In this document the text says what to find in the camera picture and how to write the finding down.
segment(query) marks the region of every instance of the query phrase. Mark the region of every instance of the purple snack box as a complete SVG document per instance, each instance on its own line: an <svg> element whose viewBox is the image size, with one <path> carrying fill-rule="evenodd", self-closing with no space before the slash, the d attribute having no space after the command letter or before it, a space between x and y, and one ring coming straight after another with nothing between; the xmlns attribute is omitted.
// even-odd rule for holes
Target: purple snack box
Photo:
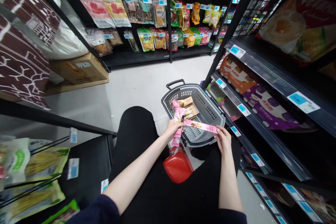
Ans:
<svg viewBox="0 0 336 224"><path fill-rule="evenodd" d="M243 97L271 130L288 130L300 126L300 123L259 84L243 93Z"/></svg>

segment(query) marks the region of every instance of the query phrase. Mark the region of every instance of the wire grid rack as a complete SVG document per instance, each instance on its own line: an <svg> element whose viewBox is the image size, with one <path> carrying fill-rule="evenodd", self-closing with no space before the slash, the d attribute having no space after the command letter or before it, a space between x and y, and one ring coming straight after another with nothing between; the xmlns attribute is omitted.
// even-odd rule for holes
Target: wire grid rack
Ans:
<svg viewBox="0 0 336 224"><path fill-rule="evenodd" d="M274 0L250 0L233 37L257 33L272 16L281 1L279 0L274 5Z"/></svg>

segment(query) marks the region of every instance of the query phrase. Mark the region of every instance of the sleeve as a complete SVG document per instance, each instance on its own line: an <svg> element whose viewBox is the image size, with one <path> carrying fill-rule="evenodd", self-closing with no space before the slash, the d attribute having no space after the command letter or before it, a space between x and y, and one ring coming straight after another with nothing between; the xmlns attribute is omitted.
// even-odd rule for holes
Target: sleeve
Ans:
<svg viewBox="0 0 336 224"><path fill-rule="evenodd" d="M116 204L101 194L89 207L72 216L66 224L117 224L119 218Z"/></svg>
<svg viewBox="0 0 336 224"><path fill-rule="evenodd" d="M217 223L247 224L247 219L244 213L230 209L218 209Z"/></svg>

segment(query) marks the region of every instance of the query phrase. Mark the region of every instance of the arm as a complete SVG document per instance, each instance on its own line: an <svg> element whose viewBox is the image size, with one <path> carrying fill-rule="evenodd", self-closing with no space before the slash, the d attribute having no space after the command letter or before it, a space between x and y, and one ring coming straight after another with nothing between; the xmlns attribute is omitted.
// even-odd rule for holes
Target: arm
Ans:
<svg viewBox="0 0 336 224"><path fill-rule="evenodd" d="M104 190L103 194L111 198L117 205L119 214L126 210L140 186L147 177L153 164L173 138L175 131L186 123L175 123L170 120L166 131L144 153L127 166Z"/></svg>
<svg viewBox="0 0 336 224"><path fill-rule="evenodd" d="M219 184L219 208L230 209L243 213L243 206L239 195L235 164L231 149L231 135L220 126L217 127L218 147L222 154L222 166Z"/></svg>

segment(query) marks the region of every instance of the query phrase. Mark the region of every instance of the cardboard box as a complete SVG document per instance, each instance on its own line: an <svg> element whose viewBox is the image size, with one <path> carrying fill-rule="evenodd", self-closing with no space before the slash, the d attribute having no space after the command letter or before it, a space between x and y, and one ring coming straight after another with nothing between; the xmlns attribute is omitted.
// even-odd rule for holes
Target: cardboard box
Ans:
<svg viewBox="0 0 336 224"><path fill-rule="evenodd" d="M74 59L50 61L50 68L74 85L106 80L108 75L91 53Z"/></svg>

